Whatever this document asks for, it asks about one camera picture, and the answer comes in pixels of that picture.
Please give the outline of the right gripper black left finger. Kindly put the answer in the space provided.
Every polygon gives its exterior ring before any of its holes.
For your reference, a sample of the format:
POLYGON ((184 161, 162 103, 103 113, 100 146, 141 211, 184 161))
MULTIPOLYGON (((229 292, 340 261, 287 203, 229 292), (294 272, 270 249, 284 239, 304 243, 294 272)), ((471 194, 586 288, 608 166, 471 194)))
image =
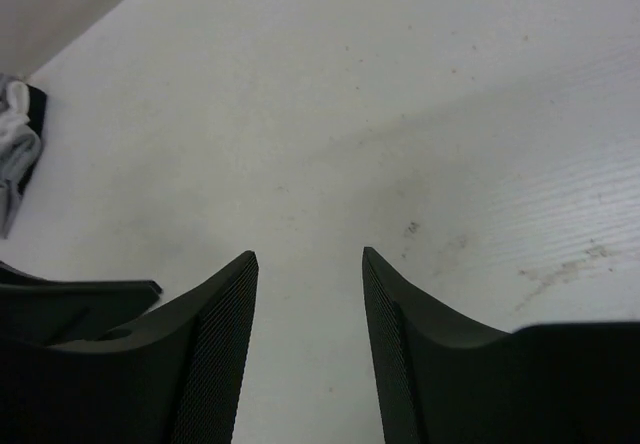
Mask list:
POLYGON ((187 293, 99 337, 1 336, 5 443, 228 443, 258 284, 240 254, 187 293))

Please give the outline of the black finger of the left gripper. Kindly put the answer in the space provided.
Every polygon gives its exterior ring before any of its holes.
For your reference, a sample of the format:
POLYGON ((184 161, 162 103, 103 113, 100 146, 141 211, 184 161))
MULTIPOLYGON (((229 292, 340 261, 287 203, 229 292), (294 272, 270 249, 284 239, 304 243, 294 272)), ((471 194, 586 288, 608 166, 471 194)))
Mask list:
POLYGON ((38 345, 99 337, 163 293, 152 280, 55 281, 1 264, 1 336, 38 345))

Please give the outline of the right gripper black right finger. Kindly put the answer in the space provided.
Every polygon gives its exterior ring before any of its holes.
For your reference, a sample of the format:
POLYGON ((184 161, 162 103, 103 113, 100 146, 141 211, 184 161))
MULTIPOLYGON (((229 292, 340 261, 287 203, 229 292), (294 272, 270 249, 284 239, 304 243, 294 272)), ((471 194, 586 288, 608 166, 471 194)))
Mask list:
POLYGON ((375 249, 363 291, 388 443, 635 443, 639 326, 503 332, 406 280, 375 249))

